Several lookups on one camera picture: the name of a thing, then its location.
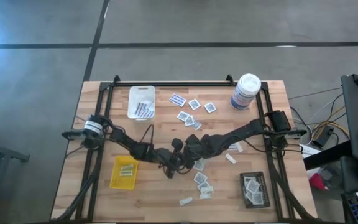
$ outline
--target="wooden table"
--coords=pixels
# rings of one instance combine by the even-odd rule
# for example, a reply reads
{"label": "wooden table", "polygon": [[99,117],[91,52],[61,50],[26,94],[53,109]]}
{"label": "wooden table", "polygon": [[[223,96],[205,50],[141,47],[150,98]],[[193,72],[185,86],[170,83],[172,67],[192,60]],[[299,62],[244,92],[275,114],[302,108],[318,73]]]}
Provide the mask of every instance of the wooden table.
{"label": "wooden table", "polygon": [[[84,82],[76,115],[86,119],[94,113],[100,82]],[[286,112],[292,126],[292,115],[283,81],[268,81],[270,97],[274,110]],[[170,145],[173,138],[183,141],[191,134],[201,138],[204,134],[224,134],[252,119],[259,118],[257,103],[254,100],[249,110],[236,111],[230,106],[230,96],[233,87],[156,87],[155,109],[155,148],[165,147],[172,150]],[[197,98],[204,105],[213,102],[217,108],[208,114],[201,107],[192,110],[188,104],[183,108],[169,102],[172,93],[178,93],[186,99]],[[127,118],[129,87],[114,87],[110,118],[113,123],[126,129],[126,133],[135,140],[140,140],[149,124],[139,124]],[[262,95],[264,111],[267,111]],[[177,114],[185,111],[203,125],[195,131],[185,127],[177,119]],[[82,129],[84,122],[75,119],[73,127]],[[262,136],[249,138],[251,144],[264,150]],[[168,179],[158,164],[139,163],[139,170],[134,190],[110,189],[110,177],[116,155],[128,155],[129,152],[118,144],[106,142],[103,163],[97,191],[94,222],[253,222],[275,221],[275,204],[272,197],[272,186],[266,155],[255,151],[246,143],[240,143],[244,152],[230,151],[237,164],[231,164],[224,154],[208,159],[203,173],[209,177],[208,182],[214,187],[211,200],[200,200],[199,191],[193,181],[197,170],[185,175],[175,174]],[[79,141],[72,141],[68,152],[78,148]],[[69,206],[78,193],[83,175],[86,150],[80,150],[68,156],[65,160],[52,218],[58,217]],[[303,159],[300,153],[288,151],[284,157],[287,176],[292,192],[307,211],[317,217],[316,209],[306,175]],[[262,171],[267,182],[271,207],[263,209],[246,209],[241,194],[239,174],[241,172]],[[84,209],[87,210],[85,198]],[[179,200],[193,197],[194,201],[185,206],[179,205]],[[288,217],[285,199],[280,190],[280,198],[284,217]]]}

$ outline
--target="yellow plastic bin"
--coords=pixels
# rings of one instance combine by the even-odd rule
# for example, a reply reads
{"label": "yellow plastic bin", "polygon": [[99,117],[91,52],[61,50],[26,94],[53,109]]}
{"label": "yellow plastic bin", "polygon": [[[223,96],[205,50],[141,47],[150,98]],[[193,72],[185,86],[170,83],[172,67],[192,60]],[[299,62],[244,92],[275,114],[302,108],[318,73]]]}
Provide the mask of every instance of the yellow plastic bin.
{"label": "yellow plastic bin", "polygon": [[[112,168],[110,188],[133,190],[135,188],[137,165],[139,161],[135,160],[132,156],[116,156],[114,166]],[[122,166],[133,165],[132,176],[120,176]]]}

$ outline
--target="white plastic container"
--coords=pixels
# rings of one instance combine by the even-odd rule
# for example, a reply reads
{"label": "white plastic container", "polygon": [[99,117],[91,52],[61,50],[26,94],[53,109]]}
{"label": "white plastic container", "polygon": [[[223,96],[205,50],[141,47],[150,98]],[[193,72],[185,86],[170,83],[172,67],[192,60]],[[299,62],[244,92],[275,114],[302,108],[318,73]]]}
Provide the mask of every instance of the white plastic container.
{"label": "white plastic container", "polygon": [[155,118],[155,113],[151,118],[139,118],[135,115],[137,104],[147,103],[149,110],[155,111],[155,88],[153,86],[133,86],[129,90],[128,118],[137,122],[150,122]]}
{"label": "white plastic container", "polygon": [[256,94],[258,94],[260,85],[260,79],[256,75],[248,73],[241,76],[230,99],[232,107],[237,110],[246,109],[251,104]]}

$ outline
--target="white canister lid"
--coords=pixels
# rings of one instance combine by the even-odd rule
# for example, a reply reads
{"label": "white canister lid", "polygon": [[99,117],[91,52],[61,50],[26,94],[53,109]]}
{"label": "white canister lid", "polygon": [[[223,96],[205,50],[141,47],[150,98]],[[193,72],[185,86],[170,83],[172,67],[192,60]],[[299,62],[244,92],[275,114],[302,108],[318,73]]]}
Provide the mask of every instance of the white canister lid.
{"label": "white canister lid", "polygon": [[237,85],[243,94],[255,96],[260,90],[261,82],[256,75],[248,73],[241,76]]}

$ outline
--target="gray floor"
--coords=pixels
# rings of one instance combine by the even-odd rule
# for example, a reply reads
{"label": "gray floor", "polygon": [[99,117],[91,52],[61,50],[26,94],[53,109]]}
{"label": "gray floor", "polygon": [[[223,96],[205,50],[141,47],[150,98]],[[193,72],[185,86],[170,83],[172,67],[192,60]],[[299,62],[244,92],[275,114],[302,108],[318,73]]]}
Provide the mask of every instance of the gray floor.
{"label": "gray floor", "polygon": [[[92,43],[102,4],[1,0],[0,44]],[[358,41],[358,1],[112,0],[101,36],[104,43],[291,41]],[[60,133],[73,121],[89,54],[0,49],[0,145],[31,154],[28,164],[9,168],[0,223],[48,220],[67,146]],[[341,75],[358,73],[358,47],[99,49],[90,79],[222,80],[244,73],[284,80],[289,97],[339,87]],[[309,120],[340,92],[290,103]],[[325,110],[313,121],[328,116]],[[340,203],[314,196],[321,218],[341,220]]]}

